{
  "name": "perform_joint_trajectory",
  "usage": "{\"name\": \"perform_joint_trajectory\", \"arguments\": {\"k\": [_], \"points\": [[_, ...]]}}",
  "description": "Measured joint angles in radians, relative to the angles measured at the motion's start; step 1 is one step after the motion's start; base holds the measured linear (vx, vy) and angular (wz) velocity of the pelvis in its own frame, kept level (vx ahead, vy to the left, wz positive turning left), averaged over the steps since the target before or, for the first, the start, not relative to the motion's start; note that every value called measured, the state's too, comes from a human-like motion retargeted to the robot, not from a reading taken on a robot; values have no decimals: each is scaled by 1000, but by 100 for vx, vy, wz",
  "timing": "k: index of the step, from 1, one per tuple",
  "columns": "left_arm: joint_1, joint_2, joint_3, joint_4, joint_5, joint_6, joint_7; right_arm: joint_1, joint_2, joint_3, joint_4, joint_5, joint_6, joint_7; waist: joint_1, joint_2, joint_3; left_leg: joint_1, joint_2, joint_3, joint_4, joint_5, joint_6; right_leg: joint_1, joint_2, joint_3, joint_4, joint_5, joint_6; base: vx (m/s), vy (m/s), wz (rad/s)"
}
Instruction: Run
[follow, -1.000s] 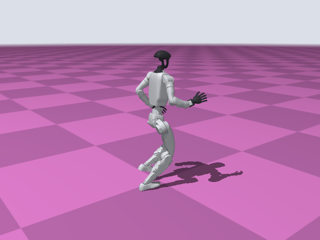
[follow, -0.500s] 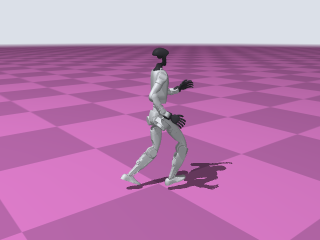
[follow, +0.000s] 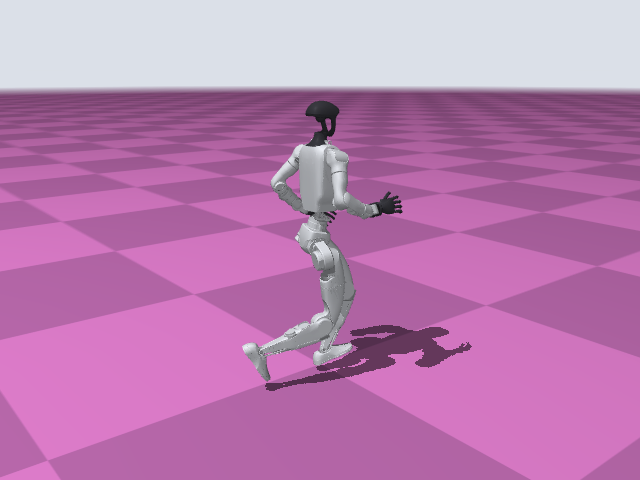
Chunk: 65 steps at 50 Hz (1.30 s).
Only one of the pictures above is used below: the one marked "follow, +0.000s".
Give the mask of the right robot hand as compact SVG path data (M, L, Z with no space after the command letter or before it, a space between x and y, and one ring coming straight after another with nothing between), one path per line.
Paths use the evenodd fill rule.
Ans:
M402 213L402 210L395 210L395 208L402 208L402 205L395 205L397 203L398 204L401 203L401 201L400 200L393 201L399 197L394 196L392 198L387 198L390 194L391 192L387 192L387 194L384 196L383 199L380 200L380 202L369 204L369 205L376 204L379 211L379 214L372 215L370 218L380 216L382 213L385 213L385 214Z

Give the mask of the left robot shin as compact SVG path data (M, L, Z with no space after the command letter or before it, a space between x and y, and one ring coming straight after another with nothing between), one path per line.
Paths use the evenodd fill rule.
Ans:
M347 315L348 315L348 313L349 313L349 310L350 310L350 308L351 308L352 302L353 302L354 297L355 297L355 293L356 293L356 290L354 290L354 294L353 294L353 296L352 296L351 298L349 298L349 299L347 299L347 300L343 300L343 304L342 304L341 312L340 312L340 315L339 315L339 317L338 317L338 320L337 320L337 322L336 322L336 324L335 324L335 327L334 327L334 328L333 328L333 330L328 334L328 335L330 335L330 337L329 337L329 338L327 338L327 339L325 339L325 340L323 340L323 341L321 341L320 348L322 347L322 348L321 348L321 351L322 351L322 352L327 352L327 353L328 353L328 351L330 350L330 348L331 348L331 346L332 346L333 342L335 341L335 339L336 339L336 337L337 337L337 335L338 335L338 333L339 333L339 330L340 330L340 329L341 329L341 327L343 326L343 324L344 324L344 322L345 322L345 319L346 319L346 317L347 317ZM330 342L331 342L331 344L330 344ZM329 347L329 344L330 344L330 347ZM327 348L328 348L328 347L329 347L329 349L327 350ZM320 349L320 348L319 348L319 349ZM323 349L324 349L324 348L325 348L325 351L323 351Z

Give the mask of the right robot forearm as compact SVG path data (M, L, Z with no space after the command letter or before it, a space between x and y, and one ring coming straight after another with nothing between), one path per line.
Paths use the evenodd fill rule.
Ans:
M369 205L361 203L350 193L344 194L344 202L348 207L350 207L346 209L349 214L359 216L362 219L366 219L371 217L372 215L379 214L376 204Z

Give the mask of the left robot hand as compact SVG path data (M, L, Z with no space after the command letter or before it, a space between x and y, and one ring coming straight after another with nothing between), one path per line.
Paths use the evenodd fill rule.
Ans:
M302 213L302 212L301 212L301 213ZM335 218L334 218L331 214L329 214L329 213L327 213L327 212L323 212L323 213L324 213L325 215L327 215L327 216L331 217L333 220L335 220ZM331 213L333 213L334 215L337 215L334 211L331 211ZM303 213L303 214L304 214L304 213ZM309 212L308 212L308 214L306 214L306 215L311 215L311 216L312 216L313 214L315 214L315 212L311 212L311 211L309 211ZM332 221L331 221L331 220L330 220L329 222L330 222L330 223L332 223ZM327 226L328 226L328 224L327 224Z

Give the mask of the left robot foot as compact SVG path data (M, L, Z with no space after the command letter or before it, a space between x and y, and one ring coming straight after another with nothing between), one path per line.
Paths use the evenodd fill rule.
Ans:
M330 347L330 344L329 344L329 347ZM327 350L329 349L329 347L327 348ZM331 359L340 357L346 354L347 352L351 351L353 347L351 343L332 345L328 353L322 352L321 348L320 350L315 351L313 354L314 365L322 365ZM323 351L325 351L325 348L323 349Z

